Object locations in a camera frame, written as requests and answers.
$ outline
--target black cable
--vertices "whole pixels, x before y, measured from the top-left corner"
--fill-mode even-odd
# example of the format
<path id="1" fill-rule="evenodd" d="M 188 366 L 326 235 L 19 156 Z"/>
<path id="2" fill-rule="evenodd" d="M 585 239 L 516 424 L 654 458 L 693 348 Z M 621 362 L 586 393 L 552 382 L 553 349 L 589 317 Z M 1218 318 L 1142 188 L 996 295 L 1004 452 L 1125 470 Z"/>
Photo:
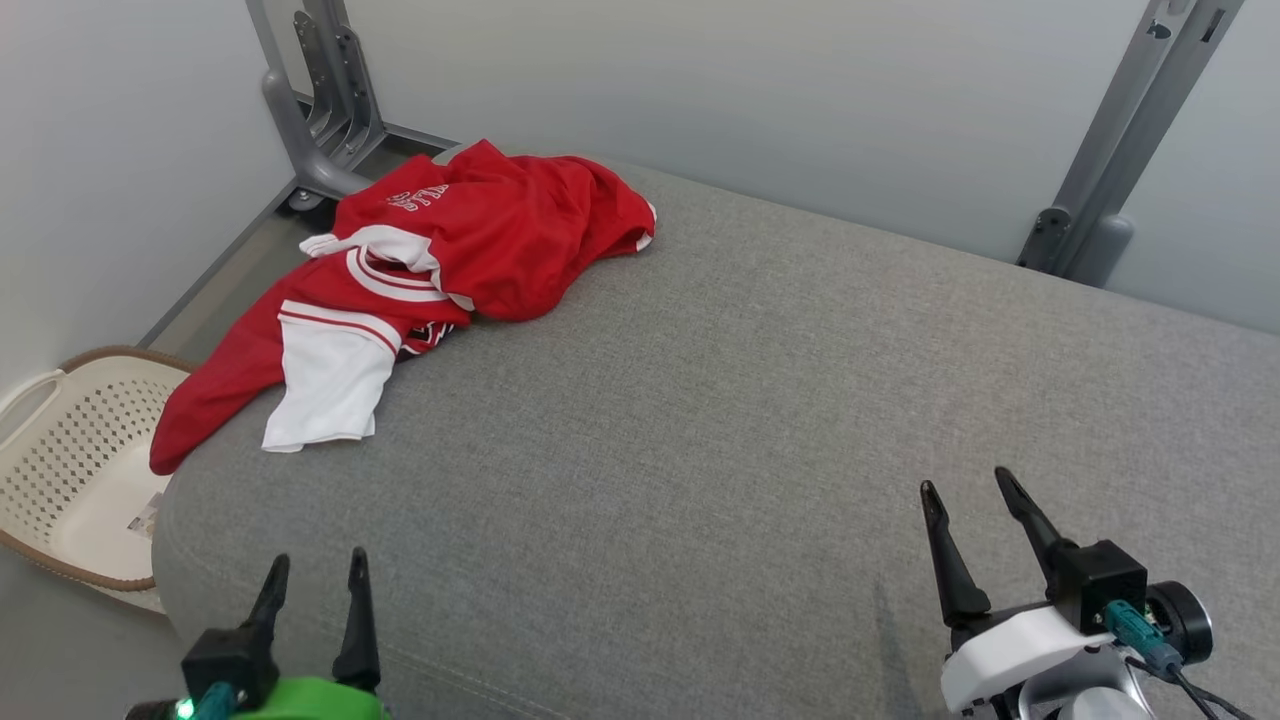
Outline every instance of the black cable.
<path id="1" fill-rule="evenodd" d="M 1187 691 L 1187 697 L 1192 698 L 1192 702 L 1196 703 L 1196 707 L 1201 708 L 1201 712 L 1204 714 L 1204 717 L 1208 717 L 1210 720 L 1217 720 L 1217 714 L 1213 712 L 1213 708 L 1210 707 L 1207 702 L 1204 702 L 1204 698 L 1202 698 L 1198 692 L 1196 692 L 1196 688 L 1193 688 L 1192 684 L 1187 682 L 1187 676 L 1183 675 L 1181 670 L 1178 670 L 1176 665 L 1169 666 L 1169 674 L 1174 676 L 1175 683 L 1178 683 L 1184 691 Z"/>
<path id="2" fill-rule="evenodd" d="M 1142 670 L 1143 673 L 1147 673 L 1148 675 L 1151 675 L 1153 678 L 1160 678 L 1161 680 L 1165 680 L 1164 678 L 1160 676 L 1160 674 L 1157 674 L 1155 671 L 1155 669 L 1151 667 L 1151 665 L 1147 665 L 1146 662 L 1138 660 L 1137 657 L 1125 657 L 1124 661 L 1128 662 L 1129 665 L 1133 665 L 1134 667 Z M 1201 700 L 1206 700 L 1208 702 L 1212 702 L 1213 705 L 1216 705 L 1216 706 L 1221 707 L 1222 710 L 1228 711 L 1231 716 L 1239 717 L 1239 720 L 1254 720 L 1254 717 L 1252 715 L 1249 715 L 1248 712 L 1245 712 L 1245 711 L 1240 710 L 1239 707 L 1231 705 L 1226 700 L 1222 700 L 1221 696 L 1213 694 L 1213 693 L 1206 691 L 1204 688 L 1198 687 L 1194 683 L 1189 682 L 1185 676 L 1181 676 L 1181 673 L 1179 673 L 1179 676 L 1181 678 L 1181 683 L 1174 682 L 1174 680 L 1165 680 L 1165 682 L 1170 683 L 1170 684 L 1181 685 L 1181 688 L 1184 691 L 1187 691 L 1188 688 L 1190 688 L 1188 692 L 1194 692 L 1196 696 L 1198 696 Z"/>

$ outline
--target white plastic basket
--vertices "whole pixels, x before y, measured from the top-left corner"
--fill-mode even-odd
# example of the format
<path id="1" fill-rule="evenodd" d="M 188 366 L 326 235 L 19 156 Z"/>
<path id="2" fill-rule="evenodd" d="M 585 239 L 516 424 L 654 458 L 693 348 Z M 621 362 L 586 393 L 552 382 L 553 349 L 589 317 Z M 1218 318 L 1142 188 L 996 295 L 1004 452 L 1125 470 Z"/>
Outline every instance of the white plastic basket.
<path id="1" fill-rule="evenodd" d="M 193 369 L 159 352 L 104 347 L 0 402 L 3 420 L 50 391 L 0 443 L 0 544 L 164 612 L 151 575 L 151 529 L 169 477 L 154 475 L 147 459 L 165 400 Z"/>

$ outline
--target gray fabric upholstery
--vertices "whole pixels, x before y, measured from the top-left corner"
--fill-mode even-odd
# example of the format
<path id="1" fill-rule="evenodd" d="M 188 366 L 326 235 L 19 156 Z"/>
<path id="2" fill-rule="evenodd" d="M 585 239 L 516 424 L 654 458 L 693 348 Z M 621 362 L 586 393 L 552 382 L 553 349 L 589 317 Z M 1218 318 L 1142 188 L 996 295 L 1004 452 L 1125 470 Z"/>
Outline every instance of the gray fabric upholstery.
<path id="1" fill-rule="evenodd" d="M 940 717 L 918 486 L 997 607 L 1033 601 L 1004 464 L 1193 588 L 1190 675 L 1275 711 L 1280 338 L 614 167 L 645 254 L 398 366 L 365 442 L 261 452 L 275 391 L 192 455 L 154 551 L 184 638 L 289 552 L 276 655 L 326 675 L 362 544 L 401 717 Z"/>

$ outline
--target gray metal frame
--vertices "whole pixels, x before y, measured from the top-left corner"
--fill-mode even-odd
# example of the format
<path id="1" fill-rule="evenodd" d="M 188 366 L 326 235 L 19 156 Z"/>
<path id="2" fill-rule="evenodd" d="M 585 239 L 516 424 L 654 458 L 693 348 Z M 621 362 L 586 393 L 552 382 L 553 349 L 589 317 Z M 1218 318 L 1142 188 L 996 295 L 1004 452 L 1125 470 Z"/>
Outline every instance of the gray metal frame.
<path id="1" fill-rule="evenodd" d="M 349 108 L 351 113 L 348 131 L 335 151 L 335 158 L 330 158 L 316 143 L 312 128 L 298 108 L 297 96 L 293 94 L 293 87 L 289 85 L 289 77 L 284 69 L 280 46 L 268 22 L 264 1 L 246 0 L 244 4 L 266 56 L 268 70 L 262 77 L 262 95 L 266 97 L 266 105 L 275 119 L 275 127 L 280 132 L 280 140 L 284 142 L 289 161 L 293 164 L 293 172 L 297 174 L 298 191 L 291 197 L 291 205 L 306 208 L 319 201 L 316 196 L 337 200 L 360 192 L 371 183 L 347 168 L 355 167 L 371 152 L 385 137 L 385 131 L 372 97 L 372 88 L 367 82 L 369 76 L 364 68 L 358 38 L 344 22 L 346 9 L 337 6 L 340 4 L 339 0 L 308 0 L 308 6 L 314 4 L 315 8 L 315 14 L 308 14 L 319 29 L 320 37 L 317 40 L 325 49 L 324 56 L 329 76 L 337 78 L 339 95 L 343 97 L 343 109 Z M 346 47 L 339 47 L 339 40 L 346 44 Z M 355 81 L 348 76 L 352 63 L 360 65 L 360 74 Z M 315 85 L 315 78 L 312 78 L 312 85 Z M 356 101 L 357 91 L 364 92 L 362 102 Z"/>
<path id="2" fill-rule="evenodd" d="M 1053 205 L 1037 217 L 1019 265 L 1102 287 L 1120 260 L 1134 233 L 1120 210 L 1244 0 L 1197 0 L 1171 44 L 1157 22 L 1166 3 L 1148 3 Z"/>
<path id="3" fill-rule="evenodd" d="M 316 145 L 325 145 L 349 119 L 342 101 L 338 78 L 329 72 L 320 41 L 320 26 L 306 13 L 294 13 L 293 29 L 298 33 L 302 58 L 307 61 L 311 76 L 311 111 L 307 126 Z"/>

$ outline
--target brown basket rim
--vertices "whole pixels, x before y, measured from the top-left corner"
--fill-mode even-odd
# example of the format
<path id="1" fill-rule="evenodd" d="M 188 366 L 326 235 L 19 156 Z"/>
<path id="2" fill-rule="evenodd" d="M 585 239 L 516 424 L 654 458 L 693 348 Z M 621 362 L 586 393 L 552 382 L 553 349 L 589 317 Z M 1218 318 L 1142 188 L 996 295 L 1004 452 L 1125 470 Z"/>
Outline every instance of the brown basket rim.
<path id="1" fill-rule="evenodd" d="M 70 374 L 78 368 L 83 368 L 95 360 L 104 360 L 106 357 L 137 357 L 140 360 L 147 360 L 156 363 L 159 365 L 165 365 L 175 370 L 183 370 L 184 373 L 193 373 L 197 368 L 195 363 L 188 363 L 173 355 L 165 355 L 163 352 L 154 352 L 151 350 L 142 350 L 138 347 L 128 345 L 113 345 L 109 347 L 99 347 L 96 350 L 90 350 L 88 352 L 82 352 L 76 357 L 59 365 L 59 369 L 67 374 Z M 83 568 L 77 568 L 69 562 L 64 562 L 44 553 L 29 544 L 19 541 L 18 538 L 10 536 L 9 533 L 0 530 L 0 544 L 8 547 L 9 550 L 17 552 L 18 555 L 26 557 L 28 561 L 40 565 L 41 568 L 63 575 L 64 578 L 70 578 L 73 580 L 84 583 L 87 585 L 93 585 L 109 591 L 116 592 L 143 592 L 150 591 L 156 587 L 155 577 L 140 578 L 136 580 L 122 580 L 119 578 L 109 578 L 99 573 L 92 573 L 84 570 Z"/>

